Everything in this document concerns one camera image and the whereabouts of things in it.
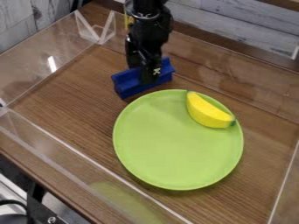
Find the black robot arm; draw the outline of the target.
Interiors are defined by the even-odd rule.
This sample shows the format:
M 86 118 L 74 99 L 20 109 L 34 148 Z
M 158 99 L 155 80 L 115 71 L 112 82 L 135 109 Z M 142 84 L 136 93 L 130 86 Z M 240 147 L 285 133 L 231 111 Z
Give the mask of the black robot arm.
M 174 30 L 174 16 L 166 6 L 168 0 L 130 0 L 126 12 L 134 19 L 126 35 L 126 61 L 139 67 L 140 83 L 156 82 L 162 73 L 163 45 Z

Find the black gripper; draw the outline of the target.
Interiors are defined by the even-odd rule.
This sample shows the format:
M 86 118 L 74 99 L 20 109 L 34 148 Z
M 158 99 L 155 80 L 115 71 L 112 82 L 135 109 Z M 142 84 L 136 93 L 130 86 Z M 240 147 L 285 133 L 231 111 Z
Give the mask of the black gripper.
M 134 19 L 126 37 L 126 62 L 130 68 L 140 67 L 140 81 L 148 85 L 156 82 L 162 73 L 162 58 L 155 56 L 163 54 L 162 47 L 174 29 L 174 16 L 170 11 L 162 11 L 155 19 Z

